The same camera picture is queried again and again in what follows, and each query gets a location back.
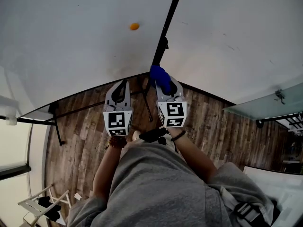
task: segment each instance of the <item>bracelet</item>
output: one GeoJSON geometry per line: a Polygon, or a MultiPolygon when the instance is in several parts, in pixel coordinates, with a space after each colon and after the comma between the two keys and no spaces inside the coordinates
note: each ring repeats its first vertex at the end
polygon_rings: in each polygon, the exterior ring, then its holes
{"type": "Polygon", "coordinates": [[[186,131],[182,131],[179,135],[177,135],[175,138],[171,138],[171,141],[176,141],[177,139],[179,139],[180,137],[182,137],[183,135],[185,135],[186,131]]]}
{"type": "Polygon", "coordinates": [[[110,137],[108,144],[113,148],[124,148],[127,144],[125,137],[110,137]]]}

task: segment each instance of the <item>wrist strap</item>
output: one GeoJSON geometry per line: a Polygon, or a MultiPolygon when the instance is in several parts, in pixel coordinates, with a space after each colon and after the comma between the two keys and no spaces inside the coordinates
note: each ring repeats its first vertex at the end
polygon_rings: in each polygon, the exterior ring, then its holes
{"type": "Polygon", "coordinates": [[[180,137],[182,137],[183,135],[185,135],[186,131],[182,131],[179,135],[177,135],[175,138],[171,138],[171,141],[176,141],[177,139],[179,139],[180,137]]]}

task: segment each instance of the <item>blue glove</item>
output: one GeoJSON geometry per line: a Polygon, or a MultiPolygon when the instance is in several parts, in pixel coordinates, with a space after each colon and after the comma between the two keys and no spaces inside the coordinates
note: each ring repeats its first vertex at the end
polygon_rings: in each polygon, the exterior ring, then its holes
{"type": "Polygon", "coordinates": [[[151,66],[150,69],[150,79],[151,85],[156,88],[155,80],[157,84],[162,88],[163,93],[169,94],[170,93],[170,76],[169,74],[160,66],[151,66]]]}

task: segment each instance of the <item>shoe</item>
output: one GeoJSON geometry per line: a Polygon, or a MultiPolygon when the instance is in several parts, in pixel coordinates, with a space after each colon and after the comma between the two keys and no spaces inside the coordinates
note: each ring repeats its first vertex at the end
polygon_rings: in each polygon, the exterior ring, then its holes
{"type": "Polygon", "coordinates": [[[139,135],[141,135],[140,131],[135,131],[133,134],[133,141],[136,141],[139,139],[139,135]]]}

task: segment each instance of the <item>forearm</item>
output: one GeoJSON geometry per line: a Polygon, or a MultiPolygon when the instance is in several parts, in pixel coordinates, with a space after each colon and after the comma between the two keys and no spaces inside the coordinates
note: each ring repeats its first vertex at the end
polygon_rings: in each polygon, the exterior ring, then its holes
{"type": "Polygon", "coordinates": [[[120,155],[121,148],[109,146],[94,178],[94,195],[103,198],[105,201],[108,201],[110,187],[119,164],[120,155]]]}
{"type": "MultiPolygon", "coordinates": [[[[179,128],[167,128],[171,136],[174,138],[179,135],[182,130],[179,128]]],[[[211,159],[195,146],[187,136],[182,136],[175,141],[175,144],[181,152],[188,166],[206,183],[215,175],[217,168],[211,159]]]]}

